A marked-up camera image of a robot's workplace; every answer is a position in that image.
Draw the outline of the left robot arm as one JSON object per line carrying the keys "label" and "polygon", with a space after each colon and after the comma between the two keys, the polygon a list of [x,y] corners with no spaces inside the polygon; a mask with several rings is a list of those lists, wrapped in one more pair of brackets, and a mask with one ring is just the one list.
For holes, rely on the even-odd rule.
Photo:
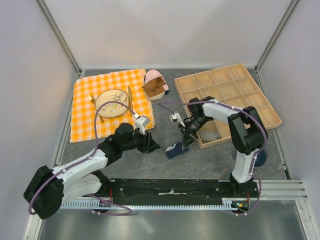
{"label": "left robot arm", "polygon": [[114,134],[83,157],[55,168],[47,165],[38,168],[23,193],[29,204],[28,212],[44,220],[56,213],[62,204],[78,197],[90,194],[104,197],[110,185],[101,169],[119,160],[125,151],[149,154],[159,148],[148,130],[141,133],[131,124],[122,123]]}

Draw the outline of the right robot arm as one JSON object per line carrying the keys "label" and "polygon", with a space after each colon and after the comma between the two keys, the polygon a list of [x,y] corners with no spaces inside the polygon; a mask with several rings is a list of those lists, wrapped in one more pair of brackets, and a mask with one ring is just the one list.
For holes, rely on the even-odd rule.
{"label": "right robot arm", "polygon": [[268,133],[253,106],[245,108],[222,103],[213,97],[191,99],[186,104],[191,117],[179,123],[182,133],[181,149],[198,140],[198,132],[208,122],[219,120],[228,124],[231,142],[236,149],[235,167],[230,175],[229,191],[235,197],[247,191],[246,183],[253,178],[253,168],[268,141]]}

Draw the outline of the navy blue white-trimmed underwear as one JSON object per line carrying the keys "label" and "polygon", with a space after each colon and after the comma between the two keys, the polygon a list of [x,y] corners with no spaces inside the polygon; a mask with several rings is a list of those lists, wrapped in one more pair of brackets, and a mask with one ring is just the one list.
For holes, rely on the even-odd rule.
{"label": "navy blue white-trimmed underwear", "polygon": [[183,148],[183,144],[182,142],[178,142],[172,146],[169,146],[166,150],[165,150],[165,154],[167,156],[167,158],[170,160],[176,156],[182,155],[186,152],[189,151],[189,148]]}

